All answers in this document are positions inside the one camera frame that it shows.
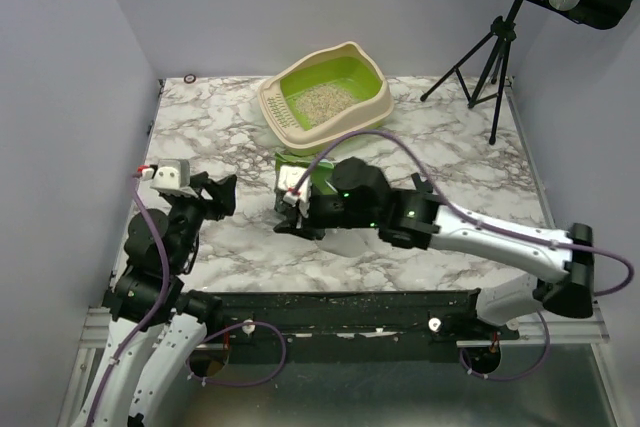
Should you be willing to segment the green cat litter bag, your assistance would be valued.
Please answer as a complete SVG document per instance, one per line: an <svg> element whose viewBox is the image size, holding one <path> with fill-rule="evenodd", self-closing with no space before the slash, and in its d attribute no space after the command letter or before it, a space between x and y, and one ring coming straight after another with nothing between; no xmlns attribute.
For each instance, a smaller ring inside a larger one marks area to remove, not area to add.
<svg viewBox="0 0 640 427"><path fill-rule="evenodd" d="M274 210L281 217L281 221L273 228L276 233L302 229L303 223L309 218L311 197L334 193L328 183L334 164L329 160L321 160L310 169L313 160L313 156L299 157L283 152L275 154Z"/></svg>

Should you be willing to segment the clear plastic litter scoop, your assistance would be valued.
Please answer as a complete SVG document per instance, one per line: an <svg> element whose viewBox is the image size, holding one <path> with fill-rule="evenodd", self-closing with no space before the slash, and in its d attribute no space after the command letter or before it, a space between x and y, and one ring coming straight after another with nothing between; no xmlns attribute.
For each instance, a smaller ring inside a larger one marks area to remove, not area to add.
<svg viewBox="0 0 640 427"><path fill-rule="evenodd" d="M368 250L366 236L358 229L326 229L324 237L315 241L324 252L346 258L356 258Z"/></svg>

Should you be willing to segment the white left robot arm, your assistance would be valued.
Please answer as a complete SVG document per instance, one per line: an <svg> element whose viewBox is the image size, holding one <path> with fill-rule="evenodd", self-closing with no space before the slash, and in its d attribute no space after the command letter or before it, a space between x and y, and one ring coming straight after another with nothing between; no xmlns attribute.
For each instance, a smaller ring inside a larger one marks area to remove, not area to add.
<svg viewBox="0 0 640 427"><path fill-rule="evenodd" d="M181 278L195 264L202 224L234 214L236 176L215 181L167 163L143 166L135 179L149 182L170 209L148 209L133 197L125 270L104 298L105 350L77 426L151 425L196 345L221 332L219 301L184 292Z"/></svg>

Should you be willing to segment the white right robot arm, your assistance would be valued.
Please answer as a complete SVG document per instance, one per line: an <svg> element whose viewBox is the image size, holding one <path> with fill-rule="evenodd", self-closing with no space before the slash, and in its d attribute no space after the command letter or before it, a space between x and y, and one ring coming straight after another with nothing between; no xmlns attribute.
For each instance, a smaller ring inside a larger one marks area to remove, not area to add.
<svg viewBox="0 0 640 427"><path fill-rule="evenodd" d="M320 183L301 166L281 165L275 208L285 218L274 230L321 240L330 230L371 228L394 247L459 252L521 270L513 280L473 293L474 305L459 318L474 339L538 310L592 316L590 227L539 229L485 217L446 205L418 174L412 178L413 188L394 188L380 168L355 157L339 162Z"/></svg>

